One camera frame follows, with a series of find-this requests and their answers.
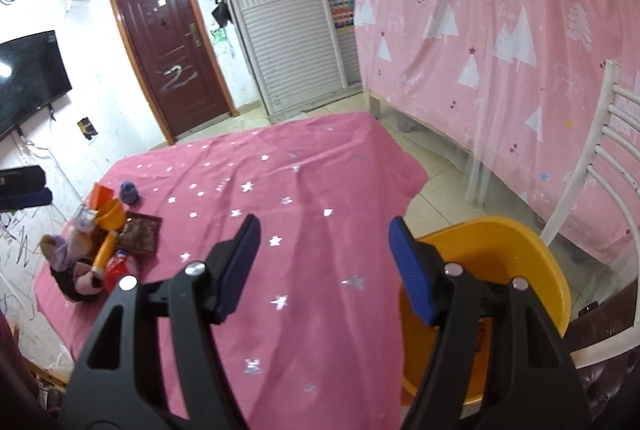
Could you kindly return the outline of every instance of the bed frame leg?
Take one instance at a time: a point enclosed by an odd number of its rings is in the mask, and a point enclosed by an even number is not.
[[[380,101],[373,97],[367,89],[362,91],[362,95],[364,96],[364,106],[367,111],[376,119],[380,119]]]

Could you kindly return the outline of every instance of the chair backrest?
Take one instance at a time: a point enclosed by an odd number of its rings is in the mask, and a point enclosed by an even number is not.
[[[556,209],[549,217],[545,228],[542,230],[540,238],[546,245],[551,244],[552,240],[558,234],[558,231],[566,220],[566,217],[569,215],[569,212],[571,211],[578,194],[582,191],[587,178],[591,176],[604,188],[619,207],[620,211],[622,211],[636,249],[638,269],[640,269],[640,233],[638,232],[636,222],[634,221],[624,199],[613,188],[610,182],[593,167],[595,159],[597,157],[602,158],[620,175],[622,175],[627,184],[632,188],[634,195],[640,198],[640,185],[635,181],[632,173],[600,144],[605,137],[611,139],[613,142],[622,146],[640,163],[640,150],[638,150],[638,148],[636,148],[622,135],[609,127],[609,121],[611,118],[617,117],[620,121],[623,121],[640,133],[640,121],[619,108],[614,103],[617,96],[622,96],[629,101],[640,105],[640,96],[637,96],[633,92],[629,92],[618,85],[619,76],[619,64],[615,61],[607,60],[605,63],[602,88],[600,89],[600,97],[598,98],[598,104],[596,105],[596,110],[593,115],[593,122],[591,123],[589,133],[587,134],[584,148],[578,157],[575,170],[567,182],[566,189],[564,190],[562,197],[560,197]],[[577,350],[572,353],[572,358],[574,359],[576,368],[581,368],[583,366],[593,365],[593,363],[601,362],[603,360],[608,360],[609,358],[622,354],[637,345],[640,345],[640,288],[638,288],[638,295],[636,297],[634,326],[617,334],[616,336],[608,338],[603,342],[586,347],[585,349]]]

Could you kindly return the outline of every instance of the yellow bowl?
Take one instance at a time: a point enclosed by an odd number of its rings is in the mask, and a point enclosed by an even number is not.
[[[569,286],[556,259],[532,230],[505,217],[482,217],[446,227],[417,239],[434,245],[444,261],[455,261],[480,280],[507,283],[524,276],[545,306],[561,336],[571,314]],[[402,387],[415,396],[429,362],[437,329],[422,323],[411,309],[404,289],[400,293],[404,339]],[[466,390],[465,404],[482,399],[491,347],[491,320],[479,322],[478,351]]]
[[[111,199],[98,210],[95,222],[107,231],[117,231],[124,226],[127,212],[119,199]]]

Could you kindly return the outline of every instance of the bed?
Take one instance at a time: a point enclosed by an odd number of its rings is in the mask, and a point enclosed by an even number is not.
[[[151,151],[101,182],[133,181],[162,217],[142,280],[173,276],[232,238],[247,213],[262,241],[238,310],[214,329],[254,429],[399,425],[399,276],[387,243],[427,176],[364,112],[329,115]],[[38,308],[77,358],[101,304],[65,301],[48,270]],[[170,409],[186,416],[168,324],[160,326]]]
[[[604,60],[622,66],[622,87],[640,91],[638,1],[356,0],[363,83],[369,97],[471,153],[473,179],[489,169],[546,220],[584,145]],[[622,97],[616,105],[640,119],[640,106]],[[611,126],[640,146],[628,124]],[[633,196],[616,171],[598,169]],[[640,219],[640,203],[628,203]],[[605,263],[630,242],[622,214],[593,179],[561,233]]]

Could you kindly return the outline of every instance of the flat screen tv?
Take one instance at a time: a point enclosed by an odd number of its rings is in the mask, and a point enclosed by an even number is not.
[[[0,44],[0,140],[69,90],[54,31]]]

